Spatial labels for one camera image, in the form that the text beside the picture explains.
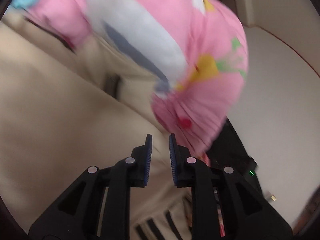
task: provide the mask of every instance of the white surface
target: white surface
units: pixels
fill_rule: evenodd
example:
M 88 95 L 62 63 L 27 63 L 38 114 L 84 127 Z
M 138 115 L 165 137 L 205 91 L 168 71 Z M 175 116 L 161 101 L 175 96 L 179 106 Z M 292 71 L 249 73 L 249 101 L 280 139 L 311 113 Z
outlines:
M 293 47 L 320 73 L 320 17 L 310 0 L 236 0 L 240 20 Z
M 320 184 L 320 79 L 275 37 L 259 28 L 246 34 L 247 85 L 228 117 L 259 166 L 263 191 L 293 225 Z

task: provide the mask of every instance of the beige wall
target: beige wall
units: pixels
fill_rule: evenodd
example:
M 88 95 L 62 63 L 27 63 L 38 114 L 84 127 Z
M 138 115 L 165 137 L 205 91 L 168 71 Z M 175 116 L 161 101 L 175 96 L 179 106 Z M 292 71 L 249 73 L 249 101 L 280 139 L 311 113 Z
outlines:
M 310 0 L 237 0 L 239 17 L 270 31 L 320 73 L 320 16 Z
M 228 117 L 257 162 L 264 192 L 290 223 L 320 184 L 320 79 L 288 46 L 246 29 L 250 70 Z

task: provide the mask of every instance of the silver screw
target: silver screw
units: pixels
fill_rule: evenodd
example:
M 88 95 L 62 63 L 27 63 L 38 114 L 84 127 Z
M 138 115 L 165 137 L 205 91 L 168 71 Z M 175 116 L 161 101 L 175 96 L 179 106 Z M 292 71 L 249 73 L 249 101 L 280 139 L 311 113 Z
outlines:
M 187 163 L 193 164 L 193 163 L 196 163 L 196 161 L 197 161 L 197 159 L 194 157 L 187 158 Z
M 96 166 L 91 166 L 91 167 L 88 168 L 88 172 L 91 173 L 91 174 L 92 173 L 96 173 L 97 170 L 98 170 L 98 168 Z
M 125 159 L 125 162 L 128 163 L 128 164 L 131 164 L 131 163 L 134 163 L 136 160 L 132 157 L 128 157 Z
M 225 172 L 225 173 L 232 174 L 233 171 L 234 171 L 234 170 L 233 170 L 232 167 L 225 167 L 225 168 L 224 168 L 224 172 Z

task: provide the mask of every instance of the red dot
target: red dot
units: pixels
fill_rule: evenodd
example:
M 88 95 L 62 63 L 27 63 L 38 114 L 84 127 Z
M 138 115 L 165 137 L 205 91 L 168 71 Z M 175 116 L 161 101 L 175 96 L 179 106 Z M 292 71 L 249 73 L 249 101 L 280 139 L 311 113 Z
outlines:
M 183 129 L 190 129 L 192 126 L 191 120 L 188 118 L 181 118 L 181 119 L 178 119 L 178 121 L 179 121 L 179 125 Z

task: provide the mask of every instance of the yellow patch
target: yellow patch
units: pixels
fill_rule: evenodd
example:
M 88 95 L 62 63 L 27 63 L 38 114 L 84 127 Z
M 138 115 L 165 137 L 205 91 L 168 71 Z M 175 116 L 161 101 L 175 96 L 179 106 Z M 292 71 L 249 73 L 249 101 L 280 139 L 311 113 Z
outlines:
M 208 12 L 214 11 L 214 6 L 209 2 L 209 0 L 203 0 L 203 3 L 206 11 Z
M 193 71 L 191 76 L 185 82 L 186 86 L 188 84 L 208 80 L 219 74 L 216 61 L 211 55 L 201 55 L 199 57 L 196 69 Z M 178 84 L 176 90 L 182 91 L 186 86 Z

